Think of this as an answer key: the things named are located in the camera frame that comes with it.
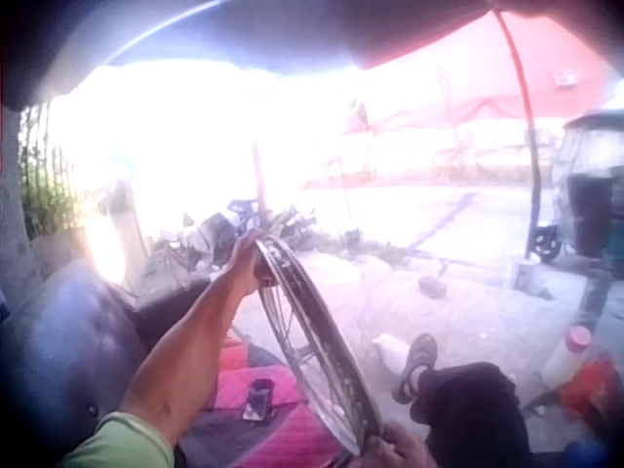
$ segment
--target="foot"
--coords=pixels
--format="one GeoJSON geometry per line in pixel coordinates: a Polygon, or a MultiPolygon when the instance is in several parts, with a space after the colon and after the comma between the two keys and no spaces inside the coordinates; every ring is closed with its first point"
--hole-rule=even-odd
{"type": "Polygon", "coordinates": [[[392,389],[392,398],[401,405],[406,405],[415,398],[415,391],[410,385],[410,376],[418,368],[432,369],[438,359],[438,342],[429,333],[423,333],[409,347],[408,360],[401,372],[401,378],[392,389]]]}

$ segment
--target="bottle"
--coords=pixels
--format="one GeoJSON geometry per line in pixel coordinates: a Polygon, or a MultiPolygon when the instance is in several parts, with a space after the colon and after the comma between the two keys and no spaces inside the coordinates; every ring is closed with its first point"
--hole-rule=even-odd
{"type": "Polygon", "coordinates": [[[543,382],[554,390],[570,381],[583,364],[591,342],[592,334],[585,327],[567,330],[542,369],[543,382]]]}

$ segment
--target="black pants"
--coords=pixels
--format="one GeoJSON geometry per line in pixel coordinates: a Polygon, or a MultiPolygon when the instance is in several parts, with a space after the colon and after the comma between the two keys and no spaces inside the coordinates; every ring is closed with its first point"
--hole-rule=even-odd
{"type": "Polygon", "coordinates": [[[526,468],[531,454],[515,385],[492,364],[426,370],[410,417],[431,426],[440,468],[526,468]]]}

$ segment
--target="green sleeve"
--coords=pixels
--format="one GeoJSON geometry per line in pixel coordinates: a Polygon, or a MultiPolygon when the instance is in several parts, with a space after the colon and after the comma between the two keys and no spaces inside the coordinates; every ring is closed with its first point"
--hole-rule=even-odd
{"type": "Polygon", "coordinates": [[[174,453],[153,427],[123,412],[106,416],[92,438],[65,456],[63,468],[173,468],[174,453]]]}

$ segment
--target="metal fence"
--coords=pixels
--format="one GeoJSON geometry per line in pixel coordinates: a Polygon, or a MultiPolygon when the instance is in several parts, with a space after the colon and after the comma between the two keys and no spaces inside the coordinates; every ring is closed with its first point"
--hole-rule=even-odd
{"type": "Polygon", "coordinates": [[[76,167],[63,155],[60,145],[50,144],[49,102],[25,109],[19,129],[21,202],[30,239],[84,221],[84,193],[76,183],[76,167]]]}

